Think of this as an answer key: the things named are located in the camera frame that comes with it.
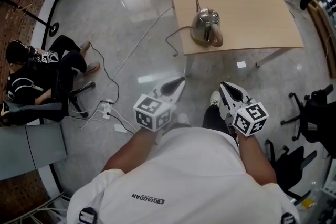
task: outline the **brown shoe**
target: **brown shoe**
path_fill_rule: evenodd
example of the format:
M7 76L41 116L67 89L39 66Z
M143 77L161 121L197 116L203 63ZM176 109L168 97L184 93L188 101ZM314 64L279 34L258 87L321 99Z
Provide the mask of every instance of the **brown shoe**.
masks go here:
M86 41L82 45L80 45L80 54L82 54L83 57L85 57L86 52L90 48L91 42Z
M96 73L99 70L99 68L100 68L100 63L98 62L90 63L86 68L86 72L84 73L84 76L88 76L93 73Z

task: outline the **kettle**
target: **kettle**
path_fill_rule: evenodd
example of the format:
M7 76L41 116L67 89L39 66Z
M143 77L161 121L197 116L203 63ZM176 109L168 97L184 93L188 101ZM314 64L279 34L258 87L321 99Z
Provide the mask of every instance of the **kettle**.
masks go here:
M190 30L192 40L204 47L223 45L223 36L219 29L219 14L212 8L201 9L198 0L196 0L196 11Z

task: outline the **office chair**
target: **office chair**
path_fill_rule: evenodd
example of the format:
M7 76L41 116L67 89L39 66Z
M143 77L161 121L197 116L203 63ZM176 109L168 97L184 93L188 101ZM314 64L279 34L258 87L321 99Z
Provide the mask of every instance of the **office chair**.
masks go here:
M59 73L55 71L55 83L51 88L51 97L54 98L55 102L41 105L21 105L5 100L1 107L0 122L6 126L24 125L40 118L59 122L69 115L69 102L73 104L83 118L87 118L89 114L83 112L79 107L76 95L90 88L95 88L96 84L90 82L79 90L73 90L73 80L76 74L77 72L73 70L71 84L63 87L58 78Z
M297 136L293 136L292 140L296 141L299 139L302 133L309 143L321 142L332 158L336 158L336 147L334 146L336 145L334 131L336 102L327 103L327 95L332 91L333 85L329 85L323 90L312 92L311 97L306 95L304 97L307 101L305 105L300 102L295 93L291 92L289 98L295 98L300 114L290 120L281 121L280 124L284 125L300 120L298 134Z
M317 151L313 151L306 158L304 158L303 146L297 148L290 154L288 154L289 148L284 146L285 152L276 161L272 141L267 139L265 144L270 145L271 158L269 161L276 173L278 185L285 194L296 200L294 202L295 206L300 204L310 195L311 191L308 191L303 196L299 196L289 191L289 189L300 182L302 179L302 170L309 163L311 163L313 159L315 159L317 156Z

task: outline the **white marker cube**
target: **white marker cube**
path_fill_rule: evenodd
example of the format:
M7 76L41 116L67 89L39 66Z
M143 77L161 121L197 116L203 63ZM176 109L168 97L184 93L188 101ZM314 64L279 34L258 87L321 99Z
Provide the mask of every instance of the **white marker cube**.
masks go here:
M172 105L143 94L133 107L135 121L155 132L172 119L171 108Z
M233 126L245 136L250 136L261 131L268 117L269 114L262 103L259 102L237 109L233 119Z

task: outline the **gray floor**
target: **gray floor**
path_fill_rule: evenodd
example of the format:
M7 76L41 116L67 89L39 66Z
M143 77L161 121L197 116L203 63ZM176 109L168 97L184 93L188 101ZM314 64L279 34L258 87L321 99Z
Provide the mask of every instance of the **gray floor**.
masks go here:
M171 0L60 0L53 21L60 23L58 34L69 36L77 44L90 40L104 55L107 72L113 75L148 27L171 5ZM209 97L221 81L242 86L250 96L261 101L270 114L266 127L257 134L263 148L265 139L269 138L275 144L277 156L285 144L292 150L303 145L306 154L318 151L318 157L304 170L303 180L294 187L294 191L303 194L322 183L328 161L322 159L320 143L309 144L303 137L296 142L291 140L297 133L297 124L280 126L279 122L298 114L294 101L288 98L289 92L296 92L303 99L305 94L335 84L335 81L329 79L321 43L308 13L301 15L294 7L289 6L289 9L295 17L304 49L292 50L261 68L256 68L255 61L273 50L196 56L192 76L186 79L177 111L187 113L193 126L200 126ZM132 107L142 93L150 91L159 78L183 74L185 58L179 35L171 38L180 53L177 57L173 57L172 49L164 41L176 29L176 16L170 9L149 31L116 76L121 92L115 108L132 124L135 124ZM55 38L47 40L47 48ZM102 59L90 49L87 61L102 62ZM239 61L245 61L247 67L238 69ZM96 104L109 82L103 70L90 79L97 87L80 96L87 109ZM80 87L87 81L88 78L79 77L76 84ZM116 96L117 88L111 84L101 99L115 100ZM130 138L129 133L115 132L115 123L114 119L104 123L90 121L86 128L79 130L71 118L62 121L68 158L55 167L66 192L71 194L91 181L107 159ZM83 126L84 122L78 121L77 124Z

